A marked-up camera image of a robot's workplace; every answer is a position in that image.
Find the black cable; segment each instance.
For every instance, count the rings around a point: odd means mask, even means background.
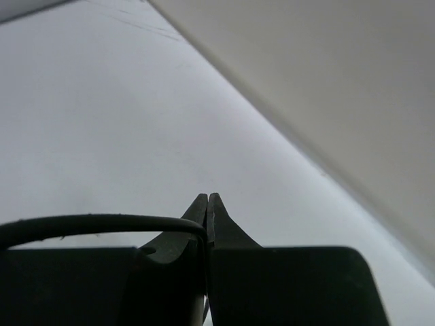
[[[209,309],[210,309],[210,302],[209,302],[209,298],[207,298],[205,300],[205,305],[204,305],[203,324],[205,323],[205,319],[207,318],[207,313],[209,312]]]
[[[207,232],[187,219],[123,214],[87,214],[26,219],[0,225],[0,250],[24,243],[79,234],[110,232],[186,232],[198,236],[205,254]]]

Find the white surface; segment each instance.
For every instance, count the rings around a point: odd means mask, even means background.
[[[435,284],[435,1],[151,2]]]
[[[371,216],[148,4],[72,3],[0,26],[0,44],[2,221],[89,212],[178,217],[198,193],[219,192],[261,245],[358,249],[392,325],[435,323],[435,290]]]

